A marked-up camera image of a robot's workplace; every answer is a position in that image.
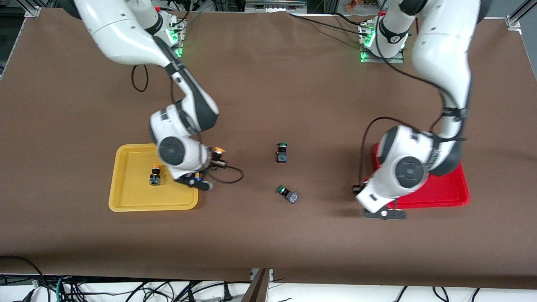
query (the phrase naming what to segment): black wire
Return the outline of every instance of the black wire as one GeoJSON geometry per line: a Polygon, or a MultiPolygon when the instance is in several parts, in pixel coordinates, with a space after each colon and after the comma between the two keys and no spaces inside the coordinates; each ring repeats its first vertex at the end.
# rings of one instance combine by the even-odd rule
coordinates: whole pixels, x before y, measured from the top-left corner
{"type": "Polygon", "coordinates": [[[475,289],[474,293],[471,295],[471,302],[475,302],[475,296],[477,296],[477,293],[479,292],[481,288],[478,287],[475,289]]]}
{"type": "MultiPolygon", "coordinates": [[[[174,101],[175,98],[173,96],[173,80],[172,80],[172,78],[170,78],[170,99],[171,99],[172,104],[175,104],[175,101],[174,101]]],[[[203,149],[204,145],[203,145],[203,139],[201,138],[201,131],[197,133],[197,137],[198,137],[198,141],[200,142],[199,162],[203,163],[204,161],[203,161],[203,158],[202,158],[202,149],[203,149]]],[[[212,175],[209,172],[209,170],[207,170],[205,173],[200,173],[201,174],[201,180],[204,180],[205,176],[208,176],[208,177],[212,178],[214,181],[217,181],[217,182],[222,183],[222,184],[235,184],[235,183],[238,183],[239,181],[241,181],[244,178],[244,171],[243,170],[241,170],[239,168],[236,168],[236,167],[232,167],[232,166],[227,166],[227,168],[238,171],[239,174],[240,174],[240,177],[237,178],[234,181],[223,181],[223,180],[215,177],[214,175],[212,175]]]]}
{"type": "Polygon", "coordinates": [[[237,178],[236,180],[234,181],[223,181],[219,178],[216,178],[213,174],[209,173],[209,171],[207,172],[207,176],[214,179],[215,181],[219,182],[219,183],[223,183],[223,184],[234,184],[234,183],[238,183],[239,181],[241,181],[243,178],[244,178],[244,172],[243,170],[239,169],[239,168],[236,168],[236,167],[232,167],[232,166],[227,166],[227,169],[232,169],[232,170],[236,170],[239,172],[240,174],[240,177],[237,178]]]}
{"type": "Polygon", "coordinates": [[[333,26],[333,25],[331,25],[331,24],[327,24],[327,23],[323,23],[323,22],[316,21],[316,20],[312,20],[312,19],[304,18],[304,17],[302,17],[302,16],[297,16],[297,15],[293,15],[293,14],[290,14],[290,15],[293,16],[293,17],[295,17],[295,18],[299,18],[299,19],[306,20],[306,21],[309,21],[309,22],[313,22],[313,23],[317,23],[317,24],[320,24],[320,25],[324,25],[324,26],[332,27],[332,28],[335,28],[335,29],[340,30],[340,31],[350,32],[350,33],[355,33],[355,34],[357,34],[357,35],[367,36],[367,33],[355,32],[355,31],[348,30],[348,29],[346,29],[346,28],[341,28],[341,27],[333,26]]]}
{"type": "Polygon", "coordinates": [[[418,17],[416,17],[416,35],[419,35],[418,17]]]}
{"type": "Polygon", "coordinates": [[[133,290],[130,295],[127,297],[127,299],[125,300],[125,302],[129,302],[129,300],[134,296],[134,294],[141,290],[146,284],[148,284],[149,282],[142,282],[142,284],[140,284],[135,290],[133,290]]]}
{"type": "Polygon", "coordinates": [[[33,279],[22,279],[22,280],[11,281],[11,282],[8,282],[7,278],[6,279],[2,278],[0,280],[4,280],[4,283],[0,284],[0,286],[2,286],[2,285],[11,285],[11,284],[19,283],[19,282],[26,282],[26,281],[30,281],[33,279]]]}
{"type": "Polygon", "coordinates": [[[371,128],[371,126],[373,126],[373,124],[378,121],[378,120],[381,120],[381,119],[387,119],[387,120],[392,120],[392,121],[395,121],[401,125],[404,125],[406,127],[409,127],[409,128],[412,128],[414,129],[415,131],[417,132],[420,132],[420,130],[400,119],[396,119],[396,118],[392,118],[392,117],[377,117],[376,119],[372,120],[369,125],[367,125],[367,128],[366,130],[364,131],[364,136],[362,136],[362,143],[361,143],[361,146],[360,146],[360,165],[359,165],[359,168],[358,168],[358,182],[360,184],[360,186],[364,186],[364,180],[362,178],[363,174],[364,174],[364,154],[365,154],[365,148],[366,148],[366,139],[367,139],[367,133],[369,132],[369,129],[371,128]]]}
{"type": "Polygon", "coordinates": [[[79,294],[83,295],[83,296],[97,296],[97,295],[106,295],[106,296],[120,296],[122,294],[128,294],[128,293],[131,293],[132,291],[127,291],[127,292],[83,292],[81,291],[79,294]]]}
{"type": "MultiPolygon", "coordinates": [[[[389,3],[389,1],[384,1],[384,2],[382,3],[381,7],[380,7],[380,10],[379,10],[379,16],[378,16],[378,18],[377,18],[377,20],[376,20],[376,28],[379,28],[380,20],[381,20],[381,18],[380,18],[380,12],[382,12],[382,11],[384,10],[384,7],[386,6],[386,3],[389,3]]],[[[418,80],[418,81],[420,81],[420,82],[429,84],[429,85],[435,87],[436,89],[438,89],[439,92],[441,91],[441,92],[443,92],[444,94],[446,94],[446,95],[451,99],[451,101],[453,101],[453,102],[455,101],[455,98],[453,98],[453,95],[452,95],[449,91],[447,91],[444,87],[442,87],[442,86],[440,86],[440,85],[437,85],[437,84],[435,84],[435,83],[433,83],[433,82],[431,82],[431,81],[428,81],[428,80],[426,80],[426,79],[424,79],[424,78],[421,78],[421,77],[418,77],[418,76],[415,76],[415,75],[411,75],[411,74],[409,74],[409,73],[406,73],[406,72],[404,72],[404,71],[402,71],[402,70],[396,68],[395,66],[393,66],[390,62],[388,62],[388,60],[384,57],[384,55],[382,54],[382,52],[381,52],[381,50],[380,50],[380,47],[379,47],[379,40],[378,40],[378,39],[375,39],[375,46],[376,46],[377,51],[379,52],[380,58],[381,58],[381,59],[384,61],[384,63],[386,63],[386,65],[388,65],[391,69],[393,69],[394,71],[396,71],[396,72],[398,72],[398,73],[400,73],[400,74],[402,74],[402,75],[404,75],[404,76],[413,78],[414,80],[418,80]]],[[[442,100],[442,105],[445,106],[446,104],[445,104],[445,101],[444,101],[444,98],[443,98],[442,94],[440,94],[440,99],[442,100]]],[[[438,120],[435,121],[435,123],[434,123],[433,125],[431,125],[431,128],[434,128],[434,126],[436,125],[437,122],[438,122],[438,120]]]]}
{"type": "Polygon", "coordinates": [[[201,281],[190,281],[189,284],[187,286],[185,286],[185,288],[177,295],[177,297],[172,301],[172,302],[177,302],[179,301],[179,299],[184,296],[188,290],[192,289],[194,286],[200,284],[201,281]]]}
{"type": "Polygon", "coordinates": [[[136,71],[137,67],[138,67],[138,65],[134,65],[133,69],[130,72],[130,82],[132,83],[132,85],[133,85],[134,89],[136,89],[136,91],[144,92],[145,90],[147,90],[147,85],[149,85],[149,73],[147,72],[147,66],[144,64],[143,68],[146,70],[146,85],[143,87],[143,89],[140,89],[140,88],[136,87],[136,84],[134,83],[134,72],[136,71]]]}
{"type": "Polygon", "coordinates": [[[442,301],[444,301],[444,302],[449,302],[449,296],[447,295],[446,289],[445,289],[443,286],[441,286],[440,288],[441,288],[442,291],[444,292],[444,295],[446,296],[446,298],[445,298],[445,299],[442,298],[442,297],[436,292],[436,286],[433,286],[433,292],[434,292],[435,296],[437,296],[438,299],[440,299],[440,300],[442,300],[442,301]]]}
{"type": "Polygon", "coordinates": [[[172,23],[172,26],[176,26],[176,25],[178,25],[179,23],[183,22],[183,21],[188,17],[188,13],[189,13],[189,12],[190,12],[190,11],[186,11],[185,16],[184,16],[183,18],[181,18],[181,20],[179,20],[179,21],[177,21],[177,22],[175,22],[175,23],[172,23]]]}
{"type": "Polygon", "coordinates": [[[403,289],[399,292],[399,295],[397,296],[397,299],[394,300],[394,302],[399,302],[401,300],[401,297],[404,294],[404,291],[407,290],[408,286],[403,286],[403,289]]]}
{"type": "Polygon", "coordinates": [[[334,12],[334,15],[338,15],[338,16],[342,17],[343,20],[349,22],[350,24],[354,24],[354,25],[358,25],[358,26],[360,26],[360,22],[354,22],[354,21],[352,21],[351,19],[345,17],[342,13],[334,12]]]}
{"type": "MultiPolygon", "coordinates": [[[[220,285],[224,285],[225,283],[227,284],[237,284],[237,283],[243,283],[243,284],[249,284],[251,282],[243,282],[243,281],[233,281],[233,282],[220,282],[220,283],[215,283],[215,284],[211,284],[211,285],[207,285],[205,287],[202,287],[200,289],[197,289],[195,291],[193,291],[191,294],[189,293],[187,297],[185,297],[184,299],[181,299],[181,301],[185,301],[187,298],[189,297],[194,297],[194,294],[195,293],[198,293],[202,290],[206,290],[206,289],[210,289],[211,287],[215,287],[215,286],[220,286],[220,285]]],[[[180,298],[182,298],[182,296],[177,296],[177,300],[174,300],[173,302],[177,302],[180,298]]]]}
{"type": "Polygon", "coordinates": [[[168,286],[170,287],[171,289],[171,296],[172,297],[175,297],[175,291],[173,290],[173,286],[171,286],[171,283],[168,281],[168,286]]]}
{"type": "Polygon", "coordinates": [[[436,120],[435,120],[435,121],[431,124],[431,126],[429,127],[429,132],[433,133],[434,127],[438,124],[438,122],[439,122],[440,120],[442,120],[442,117],[443,117],[443,116],[444,116],[444,115],[441,113],[441,114],[436,118],[436,120]]]}
{"type": "Polygon", "coordinates": [[[167,294],[165,293],[162,293],[162,292],[159,292],[158,289],[160,289],[161,287],[165,286],[166,284],[169,284],[170,282],[164,282],[162,283],[161,285],[157,286],[157,288],[155,289],[147,289],[149,290],[146,295],[144,296],[144,301],[148,300],[149,298],[153,297],[155,294],[159,294],[161,296],[164,296],[166,297],[166,301],[169,301],[169,299],[172,299],[173,300],[173,295],[172,297],[168,296],[167,294]]]}
{"type": "Polygon", "coordinates": [[[2,259],[19,260],[19,261],[23,261],[23,262],[28,263],[39,274],[39,277],[41,277],[41,280],[43,281],[43,286],[45,287],[45,289],[47,289],[47,300],[48,300],[48,302],[50,302],[50,294],[49,294],[48,290],[53,288],[53,285],[51,285],[51,283],[49,283],[45,279],[45,275],[43,275],[43,273],[37,267],[37,265],[35,265],[32,261],[30,261],[30,260],[28,260],[28,259],[26,259],[24,257],[20,257],[20,256],[13,256],[13,255],[0,256],[0,260],[2,260],[2,259]]]}

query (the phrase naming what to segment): metal bracket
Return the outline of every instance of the metal bracket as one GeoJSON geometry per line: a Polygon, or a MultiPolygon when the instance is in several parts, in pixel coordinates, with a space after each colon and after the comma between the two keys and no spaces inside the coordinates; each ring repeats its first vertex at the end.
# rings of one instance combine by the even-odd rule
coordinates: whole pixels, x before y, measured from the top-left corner
{"type": "Polygon", "coordinates": [[[41,7],[34,6],[34,10],[33,11],[26,11],[24,13],[24,17],[25,18],[35,18],[35,17],[39,16],[40,12],[41,12],[41,7]]]}
{"type": "Polygon", "coordinates": [[[15,51],[15,47],[17,46],[17,43],[19,42],[20,34],[23,32],[24,25],[26,24],[26,18],[23,20],[23,24],[20,27],[19,33],[17,34],[17,38],[15,39],[15,43],[13,44],[13,47],[11,48],[11,52],[9,53],[8,60],[5,63],[4,70],[0,73],[0,80],[3,78],[6,69],[8,68],[9,61],[11,60],[11,57],[13,55],[13,52],[15,51]]]}
{"type": "Polygon", "coordinates": [[[505,17],[505,24],[507,25],[507,29],[510,31],[520,31],[520,22],[516,22],[515,24],[511,24],[510,16],[505,17]]]}
{"type": "Polygon", "coordinates": [[[181,21],[180,24],[178,24],[179,32],[177,33],[177,37],[179,41],[177,42],[177,44],[175,44],[171,48],[173,52],[175,52],[175,54],[179,58],[183,55],[183,47],[185,45],[186,25],[187,25],[186,19],[184,19],[183,21],[181,21]]]}
{"type": "Polygon", "coordinates": [[[525,0],[512,14],[505,17],[507,29],[510,31],[520,31],[520,20],[537,6],[537,0],[525,0]]]}
{"type": "Polygon", "coordinates": [[[383,206],[376,213],[363,209],[362,216],[365,218],[382,219],[382,220],[403,220],[407,218],[407,213],[403,210],[390,209],[387,206],[383,206]]]}
{"type": "Polygon", "coordinates": [[[29,0],[17,0],[20,7],[24,9],[24,17],[25,18],[35,18],[39,16],[39,12],[41,11],[41,7],[39,5],[46,6],[44,3],[39,2],[33,2],[31,3],[29,0]]]}
{"type": "Polygon", "coordinates": [[[241,302],[265,302],[267,301],[267,291],[269,290],[271,269],[257,269],[255,277],[248,286],[241,302]]]}
{"type": "MultiPolygon", "coordinates": [[[[257,275],[257,272],[259,272],[259,269],[250,269],[250,281],[253,281],[253,279],[256,277],[257,275]]],[[[274,281],[274,270],[273,269],[269,269],[268,270],[268,274],[269,274],[269,279],[268,281],[269,282],[272,282],[274,281]]]]}

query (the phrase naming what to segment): power cable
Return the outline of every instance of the power cable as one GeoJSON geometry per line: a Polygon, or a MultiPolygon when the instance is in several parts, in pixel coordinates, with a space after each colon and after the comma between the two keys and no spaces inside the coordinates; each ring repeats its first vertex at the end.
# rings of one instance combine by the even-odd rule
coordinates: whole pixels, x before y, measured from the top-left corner
{"type": "Polygon", "coordinates": [[[442,300],[443,302],[449,302],[449,296],[447,295],[447,291],[446,289],[441,286],[440,287],[442,289],[442,291],[444,292],[444,295],[446,296],[446,298],[442,298],[437,292],[436,292],[436,286],[433,286],[433,292],[434,292],[434,295],[438,297],[438,299],[442,300]]]}
{"type": "Polygon", "coordinates": [[[138,92],[145,92],[147,90],[147,85],[149,85],[149,73],[147,72],[147,66],[144,64],[143,65],[143,69],[146,70],[146,85],[143,87],[143,89],[140,89],[136,86],[136,84],[134,83],[134,72],[136,71],[136,68],[138,67],[138,65],[134,65],[133,66],[133,69],[130,71],[130,82],[132,83],[134,89],[136,89],[136,91],[138,92]]]}
{"type": "MultiPolygon", "coordinates": [[[[386,4],[388,3],[389,1],[384,1],[380,7],[380,10],[379,10],[379,13],[377,14],[377,20],[376,20],[376,28],[379,28],[379,25],[380,25],[380,20],[381,20],[381,16],[380,16],[380,13],[384,10],[384,7],[386,6],[386,4]]],[[[431,81],[428,81],[424,78],[421,78],[421,77],[418,77],[418,76],[414,76],[414,75],[411,75],[409,73],[406,73],[398,68],[396,68],[395,66],[393,66],[385,57],[384,55],[382,54],[381,50],[380,50],[380,47],[379,47],[379,40],[377,38],[375,38],[375,46],[376,46],[376,49],[377,51],[379,52],[379,55],[380,55],[380,58],[382,59],[382,61],[388,65],[392,70],[398,72],[399,74],[402,74],[404,76],[407,76],[407,77],[410,77],[410,78],[413,78],[414,80],[418,80],[420,82],[423,82],[423,83],[426,83],[426,84],[429,84],[435,88],[437,88],[439,90],[439,92],[443,92],[445,95],[447,95],[451,100],[455,100],[453,98],[453,95],[447,91],[445,88],[443,88],[442,86],[440,85],[437,85],[431,81]]],[[[442,100],[442,104],[443,106],[445,106],[445,101],[444,101],[444,98],[442,96],[442,94],[440,94],[440,98],[442,100]]],[[[430,132],[432,133],[432,130],[434,129],[435,125],[442,119],[442,114],[440,114],[440,116],[433,122],[433,124],[431,124],[430,126],[430,132]]],[[[401,125],[404,125],[406,127],[409,127],[409,128],[412,128],[413,130],[417,131],[418,133],[421,133],[421,130],[419,130],[417,127],[414,127],[406,122],[403,122],[399,119],[395,119],[395,118],[391,118],[391,117],[380,117],[380,118],[376,118],[374,119],[373,121],[371,121],[371,123],[369,123],[369,125],[367,126],[366,130],[364,131],[364,136],[362,137],[362,143],[361,143],[361,146],[360,146],[360,164],[359,164],[359,170],[358,170],[358,182],[359,182],[359,185],[361,187],[364,186],[364,180],[362,178],[362,175],[363,175],[363,169],[364,169],[364,153],[365,153],[365,143],[366,143],[366,137],[367,137],[367,133],[370,129],[370,127],[373,125],[373,123],[375,123],[377,120],[380,120],[380,119],[389,119],[389,120],[393,120],[393,121],[396,121],[398,123],[400,123],[401,125]]],[[[454,137],[452,138],[449,138],[449,139],[442,139],[442,142],[446,142],[446,141],[453,141],[453,140],[465,140],[464,138],[458,138],[457,135],[455,135],[454,137]]]]}
{"type": "Polygon", "coordinates": [[[351,19],[348,19],[347,17],[345,17],[342,13],[334,12],[333,14],[342,17],[343,20],[347,21],[347,22],[350,23],[350,24],[360,26],[360,22],[354,22],[354,21],[352,21],[351,19]]]}
{"type": "Polygon", "coordinates": [[[475,296],[477,296],[477,293],[479,292],[481,288],[478,287],[475,289],[474,293],[471,295],[471,302],[475,302],[475,296]]]}
{"type": "Polygon", "coordinates": [[[361,32],[356,32],[356,31],[351,31],[351,30],[348,30],[346,28],[342,28],[342,27],[337,27],[337,26],[334,26],[334,25],[331,25],[331,24],[327,24],[327,23],[323,23],[323,22],[319,22],[319,21],[316,21],[316,20],[312,20],[312,19],[308,19],[308,18],[305,18],[305,17],[302,17],[302,16],[297,16],[297,15],[293,15],[293,14],[290,14],[291,16],[295,17],[295,18],[299,18],[299,19],[302,19],[302,20],[306,20],[308,22],[313,22],[313,23],[317,23],[317,24],[320,24],[320,25],[324,25],[324,26],[327,26],[327,27],[332,27],[332,28],[335,28],[337,30],[340,30],[340,31],[344,31],[344,32],[350,32],[350,33],[354,33],[354,34],[357,34],[357,35],[363,35],[363,36],[367,36],[366,33],[361,33],[361,32]]]}
{"type": "Polygon", "coordinates": [[[324,3],[324,0],[319,1],[319,4],[317,4],[317,6],[311,12],[314,13],[323,3],[324,3]]]}
{"type": "Polygon", "coordinates": [[[183,298],[183,299],[181,299],[182,296],[177,296],[177,298],[178,298],[178,299],[181,299],[181,300],[176,299],[176,300],[174,300],[173,302],[177,302],[177,301],[181,301],[181,302],[183,302],[183,301],[186,301],[186,299],[189,298],[189,297],[192,297],[192,298],[193,298],[193,297],[194,297],[194,294],[196,294],[196,293],[198,293],[198,292],[200,292],[200,291],[206,290],[206,289],[210,289],[210,288],[215,287],[215,286],[220,286],[220,285],[224,285],[224,284],[240,284],[240,283],[242,283],[242,284],[250,284],[251,282],[232,281],[232,282],[220,282],[220,283],[215,283],[215,284],[207,285],[207,286],[205,286],[205,287],[202,287],[202,288],[200,288],[200,289],[197,289],[197,290],[193,291],[192,294],[189,293],[188,296],[185,297],[185,298],[183,298]]]}
{"type": "MultiPolygon", "coordinates": [[[[174,93],[173,93],[173,79],[170,78],[170,99],[171,99],[171,102],[172,104],[175,104],[175,96],[174,96],[174,93]]],[[[203,149],[203,139],[201,138],[201,131],[199,131],[197,134],[197,137],[198,137],[198,141],[200,142],[200,151],[199,151],[199,162],[200,163],[203,163],[204,160],[203,160],[203,152],[202,152],[202,149],[203,149]]],[[[224,181],[222,179],[219,179],[217,178],[216,176],[214,176],[210,171],[209,169],[206,169],[206,171],[204,173],[200,173],[201,174],[201,179],[203,180],[205,178],[205,176],[207,177],[210,177],[211,179],[213,179],[214,181],[216,182],[219,182],[219,183],[222,183],[222,184],[235,184],[235,183],[238,183],[239,181],[241,181],[243,178],[244,178],[244,171],[237,168],[237,167],[232,167],[232,166],[227,166],[226,169],[231,169],[231,170],[235,170],[239,173],[239,178],[233,180],[233,181],[224,181]]]]}
{"type": "Polygon", "coordinates": [[[403,289],[399,292],[399,295],[397,295],[397,299],[395,299],[394,302],[401,301],[401,297],[403,296],[404,291],[407,290],[407,288],[408,288],[408,286],[403,286],[403,289]]]}
{"type": "Polygon", "coordinates": [[[0,260],[8,260],[8,259],[19,260],[19,261],[26,262],[27,264],[29,264],[39,274],[39,277],[40,277],[41,281],[43,281],[42,286],[44,286],[47,289],[47,299],[48,299],[48,302],[50,302],[50,295],[48,293],[48,290],[50,290],[52,288],[52,285],[51,285],[51,283],[49,283],[45,279],[45,275],[43,275],[43,273],[37,267],[37,265],[35,265],[32,261],[30,261],[30,260],[28,260],[28,259],[26,259],[24,257],[20,257],[20,256],[13,256],[13,255],[0,256],[0,260]]]}

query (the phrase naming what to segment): brown table cover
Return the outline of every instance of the brown table cover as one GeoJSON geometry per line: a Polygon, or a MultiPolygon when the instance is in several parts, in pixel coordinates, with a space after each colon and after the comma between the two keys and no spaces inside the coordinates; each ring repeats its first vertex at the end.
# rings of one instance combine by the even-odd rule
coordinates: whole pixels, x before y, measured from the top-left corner
{"type": "MultiPolygon", "coordinates": [[[[247,280],[267,267],[286,282],[537,288],[537,85],[502,20],[479,24],[469,52],[471,202],[406,221],[361,218],[350,189],[366,125],[393,116],[427,128],[440,111],[432,87],[361,63],[356,35],[286,13],[203,13],[183,53],[221,112],[204,143],[246,177],[216,184],[196,210],[114,213],[115,152],[150,142],[149,116],[170,102],[166,73],[150,66],[139,93],[131,67],[104,57],[81,21],[60,9],[26,21],[0,82],[0,254],[58,275],[247,280]],[[280,141],[287,164],[274,162],[280,141]]],[[[374,126],[368,145],[391,126],[374,126]]]]}

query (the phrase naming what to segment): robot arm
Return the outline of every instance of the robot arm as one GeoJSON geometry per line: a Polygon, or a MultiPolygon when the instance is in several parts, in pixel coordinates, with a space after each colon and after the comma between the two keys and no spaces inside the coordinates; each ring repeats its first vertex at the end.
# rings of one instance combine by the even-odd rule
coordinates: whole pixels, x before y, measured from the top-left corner
{"type": "MultiPolygon", "coordinates": [[[[211,153],[189,136],[212,128],[219,111],[171,50],[170,40],[163,36],[169,35],[162,28],[169,25],[163,23],[170,19],[157,13],[150,0],[74,0],[74,4],[92,39],[107,58],[119,64],[158,65],[179,85],[185,98],[151,116],[150,134],[157,144],[159,158],[175,180],[184,180],[182,177],[206,169],[211,153]]],[[[202,190],[211,188],[208,182],[191,180],[201,182],[202,190]]]]}
{"type": "Polygon", "coordinates": [[[479,0],[392,1],[375,28],[377,41],[370,50],[393,57],[402,48],[415,14],[422,12],[425,19],[412,63],[421,77],[445,91],[440,92],[444,102],[440,134],[397,126],[382,137],[377,153],[381,167],[357,195],[371,213],[418,190],[429,173],[445,175],[459,164],[471,90],[467,52],[479,11],[479,0]]]}

